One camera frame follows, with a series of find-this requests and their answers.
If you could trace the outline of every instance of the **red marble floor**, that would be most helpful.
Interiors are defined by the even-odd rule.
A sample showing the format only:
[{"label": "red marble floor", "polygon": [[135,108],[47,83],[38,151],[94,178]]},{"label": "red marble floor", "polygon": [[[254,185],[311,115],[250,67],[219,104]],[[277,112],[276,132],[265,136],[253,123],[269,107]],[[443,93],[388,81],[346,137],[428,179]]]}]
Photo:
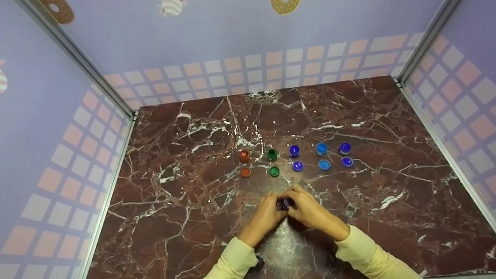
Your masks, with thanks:
[{"label": "red marble floor", "polygon": [[[317,168],[320,141],[330,171]],[[339,163],[343,141],[350,169]],[[270,147],[282,153],[274,163]],[[88,278],[202,278],[259,198],[294,183],[423,275],[496,271],[495,233],[387,76],[141,108]],[[247,278],[364,278],[332,251],[328,237],[285,220],[258,249],[264,269]]]}]

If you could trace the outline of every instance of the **wallpaper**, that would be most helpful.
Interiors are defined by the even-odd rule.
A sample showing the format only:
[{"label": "wallpaper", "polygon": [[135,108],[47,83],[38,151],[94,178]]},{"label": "wallpaper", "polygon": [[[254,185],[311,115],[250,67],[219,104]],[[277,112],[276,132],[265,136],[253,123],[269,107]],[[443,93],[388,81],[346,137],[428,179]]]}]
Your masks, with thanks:
[{"label": "wallpaper", "polygon": [[407,85],[496,216],[496,54],[491,0],[464,1]]},{"label": "wallpaper", "polygon": [[13,1],[0,24],[0,277],[79,278],[129,120]]}]

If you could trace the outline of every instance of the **hand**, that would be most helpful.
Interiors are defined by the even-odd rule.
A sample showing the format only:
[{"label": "hand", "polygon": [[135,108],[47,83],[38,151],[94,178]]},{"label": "hand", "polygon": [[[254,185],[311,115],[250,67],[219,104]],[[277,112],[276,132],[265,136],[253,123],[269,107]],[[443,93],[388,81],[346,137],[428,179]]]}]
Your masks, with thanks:
[{"label": "hand", "polygon": [[295,185],[279,198],[291,198],[295,201],[296,208],[290,207],[288,214],[305,226],[321,230],[337,241],[345,240],[350,235],[350,227],[327,211],[302,187]]},{"label": "hand", "polygon": [[287,212],[278,211],[276,202],[277,194],[274,192],[267,193],[260,200],[255,214],[239,235],[239,240],[255,247],[269,231],[276,227],[277,223],[286,217]]}]

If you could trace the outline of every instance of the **checkered pattern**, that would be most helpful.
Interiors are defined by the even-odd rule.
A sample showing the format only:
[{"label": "checkered pattern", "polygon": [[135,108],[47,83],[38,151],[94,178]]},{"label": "checkered pattern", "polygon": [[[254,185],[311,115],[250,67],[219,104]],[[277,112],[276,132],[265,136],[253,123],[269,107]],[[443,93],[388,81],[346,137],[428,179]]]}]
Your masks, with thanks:
[{"label": "checkered pattern", "polygon": [[106,75],[133,108],[379,75],[397,76],[423,33]]},{"label": "checkered pattern", "polygon": [[480,198],[496,212],[496,85],[440,36],[407,86]]},{"label": "checkered pattern", "polygon": [[77,277],[129,125],[92,86],[0,246],[0,263],[15,263],[0,264],[2,279]]}]

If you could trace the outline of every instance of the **sleeve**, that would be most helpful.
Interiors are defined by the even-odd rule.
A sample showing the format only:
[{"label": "sleeve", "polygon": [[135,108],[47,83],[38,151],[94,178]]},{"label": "sleeve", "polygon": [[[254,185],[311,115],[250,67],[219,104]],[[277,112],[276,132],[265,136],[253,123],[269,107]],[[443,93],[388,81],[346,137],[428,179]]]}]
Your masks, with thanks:
[{"label": "sleeve", "polygon": [[242,279],[257,263],[255,250],[235,237],[204,279]]},{"label": "sleeve", "polygon": [[350,235],[336,242],[336,257],[370,279],[419,279],[406,263],[385,252],[368,235],[350,225]]}]

